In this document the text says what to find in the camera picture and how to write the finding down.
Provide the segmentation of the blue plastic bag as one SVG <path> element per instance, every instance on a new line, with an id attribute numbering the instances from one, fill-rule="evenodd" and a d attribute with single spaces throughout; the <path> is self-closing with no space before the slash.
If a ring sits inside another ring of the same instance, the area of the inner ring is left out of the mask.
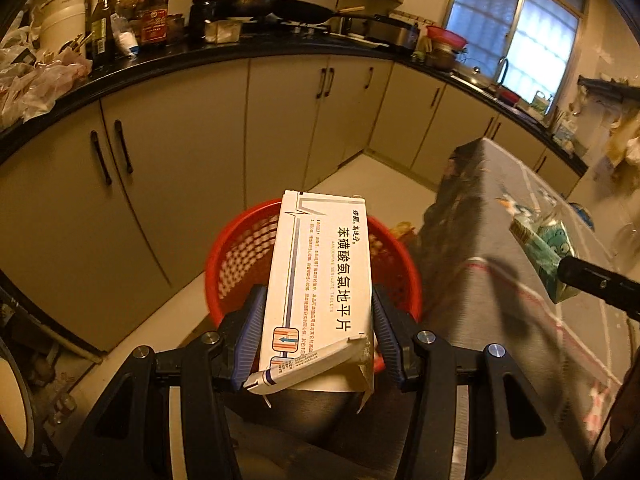
<path id="1" fill-rule="evenodd" d="M 584 206 L 575 202 L 571 202 L 570 206 L 576 212 L 578 217 L 581 218 L 583 222 L 585 222 L 585 225 L 588 226 L 591 231 L 594 231 L 596 229 L 596 227 L 594 226 L 592 215 Z"/>

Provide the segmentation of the soy sauce bottle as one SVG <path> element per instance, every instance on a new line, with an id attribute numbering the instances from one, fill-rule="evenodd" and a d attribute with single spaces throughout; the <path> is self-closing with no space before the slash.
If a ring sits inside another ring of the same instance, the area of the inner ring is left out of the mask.
<path id="1" fill-rule="evenodd" d="M 218 0 L 192 0 L 188 21 L 188 37 L 191 46 L 204 42 L 205 25 L 213 21 Z"/>

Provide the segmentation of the crumpled plastic bags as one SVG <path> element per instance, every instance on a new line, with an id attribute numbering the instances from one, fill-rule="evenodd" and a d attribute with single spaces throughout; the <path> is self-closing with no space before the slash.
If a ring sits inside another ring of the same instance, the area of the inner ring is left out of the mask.
<path id="1" fill-rule="evenodd" d="M 31 18 L 25 6 L 1 40 L 1 130 L 48 114 L 92 70 L 81 52 L 91 36 L 77 35 L 55 51 L 37 50 L 39 28 Z"/>

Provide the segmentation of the window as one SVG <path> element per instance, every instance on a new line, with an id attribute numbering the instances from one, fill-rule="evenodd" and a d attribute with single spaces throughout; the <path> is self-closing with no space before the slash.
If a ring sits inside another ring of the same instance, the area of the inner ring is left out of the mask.
<path id="1" fill-rule="evenodd" d="M 450 0 L 445 28 L 468 40 L 466 62 L 526 102 L 540 90 L 556 100 L 574 56 L 587 0 Z"/>

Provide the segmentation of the grey patterned tablecloth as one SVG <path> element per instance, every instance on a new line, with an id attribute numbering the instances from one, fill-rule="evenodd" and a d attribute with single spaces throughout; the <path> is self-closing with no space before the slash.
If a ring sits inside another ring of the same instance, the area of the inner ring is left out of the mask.
<path id="1" fill-rule="evenodd" d="M 553 302 L 510 231 L 517 214 L 555 216 L 579 258 L 612 268 L 574 209 L 487 139 L 456 148 L 424 212 L 414 261 L 423 323 L 454 346 L 498 342 L 546 404 L 586 477 L 605 464 L 608 411 L 637 354 L 637 323 L 584 292 Z"/>

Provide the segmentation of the black wok pan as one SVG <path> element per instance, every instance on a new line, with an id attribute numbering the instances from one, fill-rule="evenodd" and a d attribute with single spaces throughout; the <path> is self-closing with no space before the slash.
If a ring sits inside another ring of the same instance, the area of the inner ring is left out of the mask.
<path id="1" fill-rule="evenodd" d="M 276 0 L 271 13 L 282 21 L 304 25 L 319 25 L 329 21 L 335 15 L 349 14 L 364 10 L 364 6 L 332 10 L 320 4 L 303 0 Z"/>

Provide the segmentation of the dark sauce bottle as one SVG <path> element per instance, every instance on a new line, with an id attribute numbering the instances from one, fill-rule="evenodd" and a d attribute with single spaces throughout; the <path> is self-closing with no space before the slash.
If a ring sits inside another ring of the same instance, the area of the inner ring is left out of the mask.
<path id="1" fill-rule="evenodd" d="M 167 35 L 168 0 L 144 0 L 140 41 L 143 47 L 163 44 Z"/>

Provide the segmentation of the white electric kettle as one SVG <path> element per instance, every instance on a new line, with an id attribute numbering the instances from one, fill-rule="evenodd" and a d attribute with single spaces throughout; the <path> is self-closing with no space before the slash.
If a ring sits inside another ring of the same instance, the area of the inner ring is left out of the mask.
<path id="1" fill-rule="evenodd" d="M 36 6 L 32 26 L 38 29 L 41 50 L 58 51 L 77 36 L 86 36 L 87 16 L 91 15 L 99 0 L 47 0 Z"/>

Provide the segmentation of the teal tissue pack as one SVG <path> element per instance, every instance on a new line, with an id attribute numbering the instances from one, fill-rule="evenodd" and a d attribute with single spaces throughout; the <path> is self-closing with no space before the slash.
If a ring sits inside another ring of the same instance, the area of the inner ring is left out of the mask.
<path id="1" fill-rule="evenodd" d="M 577 256 L 558 210 L 536 217 L 514 214 L 509 230 L 555 304 L 578 295 L 578 289 L 563 283 L 558 274 L 563 258 Z"/>

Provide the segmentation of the green detergent bottle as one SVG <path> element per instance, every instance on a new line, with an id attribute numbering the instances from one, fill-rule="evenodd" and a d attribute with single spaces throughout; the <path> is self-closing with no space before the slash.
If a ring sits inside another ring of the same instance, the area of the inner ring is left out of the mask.
<path id="1" fill-rule="evenodd" d="M 552 98 L 552 94 L 547 96 L 544 92 L 537 90 L 529 103 L 529 115 L 538 120 L 538 122 L 542 122 L 549 113 Z"/>

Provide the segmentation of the white long medicine box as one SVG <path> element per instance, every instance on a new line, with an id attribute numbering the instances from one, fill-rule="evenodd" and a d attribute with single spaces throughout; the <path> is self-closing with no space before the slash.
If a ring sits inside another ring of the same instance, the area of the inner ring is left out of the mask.
<path id="1" fill-rule="evenodd" d="M 285 191 L 258 370 L 244 389 L 258 396 L 286 389 L 371 396 L 371 299 L 364 200 Z"/>

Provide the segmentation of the red plastic trash basket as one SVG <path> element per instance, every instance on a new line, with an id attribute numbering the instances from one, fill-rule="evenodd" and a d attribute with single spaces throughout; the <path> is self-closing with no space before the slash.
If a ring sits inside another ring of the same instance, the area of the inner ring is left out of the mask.
<path id="1" fill-rule="evenodd" d="M 272 200 L 249 209 L 219 235 L 205 268 L 205 293 L 210 315 L 220 326 L 224 317 L 243 307 L 255 285 L 268 288 L 271 260 L 281 207 Z M 373 292 L 382 292 L 398 310 L 413 319 L 419 312 L 421 289 L 407 249 L 392 231 L 368 216 Z M 374 336 L 374 360 L 380 354 Z M 250 375 L 257 372 L 259 347 Z"/>

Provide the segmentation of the red basin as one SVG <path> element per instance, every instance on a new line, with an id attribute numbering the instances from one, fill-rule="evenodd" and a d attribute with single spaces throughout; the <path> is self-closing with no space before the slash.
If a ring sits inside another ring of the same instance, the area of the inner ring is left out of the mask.
<path id="1" fill-rule="evenodd" d="M 428 38 L 435 41 L 436 44 L 446 44 L 455 51 L 461 51 L 468 44 L 468 40 L 462 36 L 436 25 L 428 25 L 426 31 Z"/>

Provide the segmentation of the kitchen faucet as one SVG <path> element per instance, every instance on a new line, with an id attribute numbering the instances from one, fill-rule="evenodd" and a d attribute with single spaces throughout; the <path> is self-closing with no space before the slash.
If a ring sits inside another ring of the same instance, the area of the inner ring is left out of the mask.
<path id="1" fill-rule="evenodd" d="M 509 60 L 506 56 L 498 59 L 495 81 L 497 86 L 502 86 L 509 70 Z"/>

